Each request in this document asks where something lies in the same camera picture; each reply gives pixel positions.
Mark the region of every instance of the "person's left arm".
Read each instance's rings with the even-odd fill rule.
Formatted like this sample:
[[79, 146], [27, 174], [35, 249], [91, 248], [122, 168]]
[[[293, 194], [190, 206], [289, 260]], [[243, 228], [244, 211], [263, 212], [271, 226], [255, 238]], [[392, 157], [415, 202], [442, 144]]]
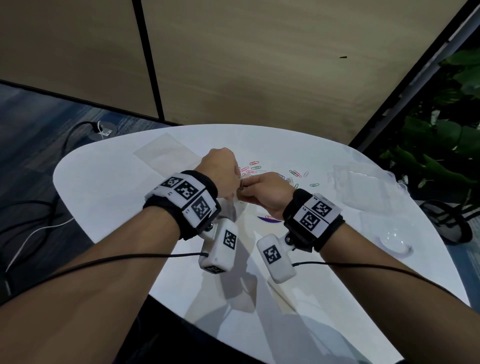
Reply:
[[[212, 149], [196, 170], [215, 183], [219, 197], [239, 186], [235, 156], [226, 148]], [[114, 255], [170, 254], [179, 236], [168, 212], [147, 207], [65, 267]], [[89, 267], [6, 303], [0, 309], [2, 361], [111, 363], [165, 262], [134, 258]]]

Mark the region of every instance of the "white cable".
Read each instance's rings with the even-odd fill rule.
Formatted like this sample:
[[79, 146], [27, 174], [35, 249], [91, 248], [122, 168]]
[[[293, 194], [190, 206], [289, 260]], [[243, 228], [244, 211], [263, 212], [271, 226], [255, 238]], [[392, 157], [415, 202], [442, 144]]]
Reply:
[[103, 134], [102, 134], [102, 131], [100, 130], [100, 120], [98, 121], [98, 123], [96, 123], [96, 127], [98, 129], [98, 132], [100, 133], [100, 136], [102, 137], [102, 140], [103, 140]]
[[22, 252], [25, 244], [27, 243], [28, 239], [30, 239], [30, 237], [35, 234], [37, 231], [40, 231], [40, 230], [43, 230], [43, 229], [49, 229], [49, 228], [57, 228], [59, 226], [62, 226], [62, 225], [65, 225], [65, 224], [68, 224], [70, 221], [73, 221], [73, 218], [71, 218], [70, 220], [66, 221], [66, 222], [63, 222], [59, 225], [53, 225], [53, 226], [44, 226], [40, 229], [37, 229], [35, 230], [34, 232], [30, 233], [30, 235], [25, 239], [24, 243], [22, 244], [22, 246], [20, 247], [20, 249], [18, 249], [18, 252], [15, 254], [15, 256], [13, 257], [12, 261], [8, 264], [8, 267], [7, 269], [5, 270], [5, 272], [7, 272], [9, 269], [10, 269], [10, 266], [13, 264], [13, 262], [15, 261], [15, 259], [17, 259], [17, 257], [20, 255], [20, 253]]

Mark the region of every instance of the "person's right arm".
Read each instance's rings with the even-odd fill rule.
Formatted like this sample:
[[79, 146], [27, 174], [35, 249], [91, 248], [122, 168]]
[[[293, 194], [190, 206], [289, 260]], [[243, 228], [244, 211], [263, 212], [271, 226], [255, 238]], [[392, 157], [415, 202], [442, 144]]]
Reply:
[[[244, 180], [240, 200], [282, 213], [295, 189], [277, 173]], [[348, 224], [321, 249], [325, 262], [368, 263], [412, 271]], [[480, 315], [459, 299], [415, 277], [375, 268], [332, 267], [370, 318], [409, 363], [479, 363]]]

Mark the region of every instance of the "person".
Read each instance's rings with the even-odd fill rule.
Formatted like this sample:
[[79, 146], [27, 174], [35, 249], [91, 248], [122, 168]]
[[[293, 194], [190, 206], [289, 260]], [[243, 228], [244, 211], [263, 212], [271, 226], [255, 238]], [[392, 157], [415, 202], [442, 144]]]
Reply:
[[[218, 197], [230, 197], [239, 187], [238, 165], [226, 148], [212, 149], [195, 170], [211, 179]], [[277, 219], [295, 191], [274, 172], [249, 177], [243, 187], [239, 199], [263, 206]], [[179, 236], [175, 219], [150, 206], [66, 267], [113, 255], [170, 254]], [[410, 270], [346, 223], [320, 255], [326, 262]], [[0, 309], [2, 362], [111, 363], [165, 261], [127, 259], [89, 267], [7, 302]], [[479, 362], [480, 316], [459, 299], [395, 271], [332, 270], [409, 363]]]

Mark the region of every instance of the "hand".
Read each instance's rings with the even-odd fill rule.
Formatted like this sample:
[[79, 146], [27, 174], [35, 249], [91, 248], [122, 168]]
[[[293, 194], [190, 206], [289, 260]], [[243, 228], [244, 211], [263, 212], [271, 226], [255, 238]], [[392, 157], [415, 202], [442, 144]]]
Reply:
[[278, 220], [283, 220], [283, 210], [293, 198], [295, 188], [278, 173], [268, 172], [243, 180], [242, 191], [237, 192], [239, 200], [263, 207]]
[[230, 149], [211, 149], [195, 170], [215, 183], [218, 197], [233, 197], [240, 186], [239, 165]]

